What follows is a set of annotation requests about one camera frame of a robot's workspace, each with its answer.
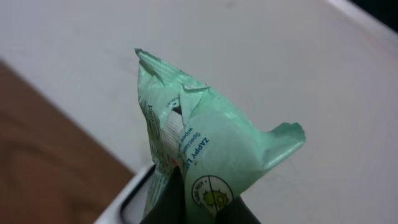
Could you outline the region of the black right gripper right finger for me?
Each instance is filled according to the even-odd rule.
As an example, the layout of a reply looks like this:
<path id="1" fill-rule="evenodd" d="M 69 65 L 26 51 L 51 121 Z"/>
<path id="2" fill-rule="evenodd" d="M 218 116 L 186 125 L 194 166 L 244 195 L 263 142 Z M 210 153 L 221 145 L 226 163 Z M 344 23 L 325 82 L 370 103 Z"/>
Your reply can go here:
<path id="1" fill-rule="evenodd" d="M 234 199 L 220 212 L 218 212 L 216 224 L 261 224 L 257 217 L 250 211 L 241 197 Z"/>

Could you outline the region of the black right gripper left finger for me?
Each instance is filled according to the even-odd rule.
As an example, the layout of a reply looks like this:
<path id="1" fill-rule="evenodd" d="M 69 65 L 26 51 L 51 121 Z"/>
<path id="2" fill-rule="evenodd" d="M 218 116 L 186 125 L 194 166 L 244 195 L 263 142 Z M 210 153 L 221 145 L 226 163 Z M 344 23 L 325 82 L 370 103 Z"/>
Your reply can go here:
<path id="1" fill-rule="evenodd" d="M 184 184 L 175 167 L 161 196 L 140 224 L 185 224 Z"/>

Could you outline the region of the light green wipes pack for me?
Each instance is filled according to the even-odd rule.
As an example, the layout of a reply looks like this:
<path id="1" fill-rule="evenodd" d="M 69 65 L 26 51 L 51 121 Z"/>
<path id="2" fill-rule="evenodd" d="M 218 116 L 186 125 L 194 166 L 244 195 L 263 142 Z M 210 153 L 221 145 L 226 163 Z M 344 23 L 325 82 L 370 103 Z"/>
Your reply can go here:
<path id="1" fill-rule="evenodd" d="M 261 131 L 206 83 L 142 49 L 136 55 L 138 102 L 155 164 L 146 215 L 159 204 L 179 168 L 186 221 L 213 223 L 225 207 L 305 144 L 298 123 Z"/>

